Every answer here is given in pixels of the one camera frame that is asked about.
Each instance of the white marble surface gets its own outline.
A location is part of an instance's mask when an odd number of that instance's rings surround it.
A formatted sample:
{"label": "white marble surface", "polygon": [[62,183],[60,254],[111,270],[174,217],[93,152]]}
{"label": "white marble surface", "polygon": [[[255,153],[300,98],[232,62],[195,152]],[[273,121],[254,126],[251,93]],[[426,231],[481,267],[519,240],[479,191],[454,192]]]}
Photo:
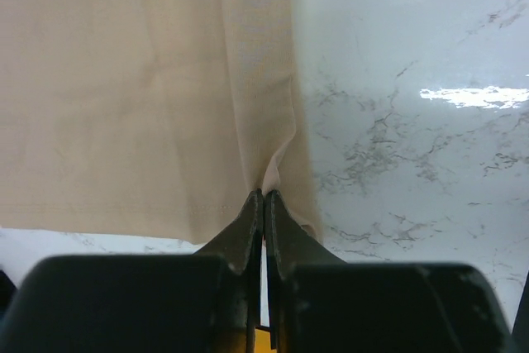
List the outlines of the white marble surface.
{"label": "white marble surface", "polygon": [[[480,269],[512,325],[529,269],[529,0],[294,0],[326,246]],[[0,230],[19,283],[61,253],[182,241]]]}

